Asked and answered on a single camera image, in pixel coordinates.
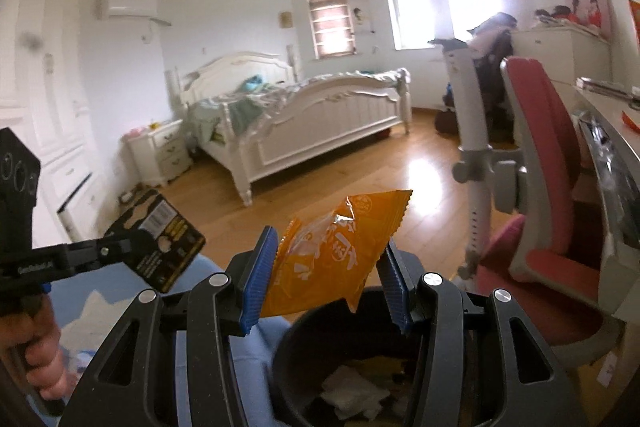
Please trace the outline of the person left hand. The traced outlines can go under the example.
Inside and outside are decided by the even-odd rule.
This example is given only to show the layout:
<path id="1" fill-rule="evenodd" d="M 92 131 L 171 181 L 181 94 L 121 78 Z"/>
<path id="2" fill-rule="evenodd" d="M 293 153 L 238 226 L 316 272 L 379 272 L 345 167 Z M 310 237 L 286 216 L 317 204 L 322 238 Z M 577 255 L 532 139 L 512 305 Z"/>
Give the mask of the person left hand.
<path id="1" fill-rule="evenodd" d="M 43 295 L 38 312 L 1 317 L 1 361 L 21 391 L 32 387 L 46 401 L 64 398 L 70 381 L 60 348 L 61 329 L 51 299 Z"/>

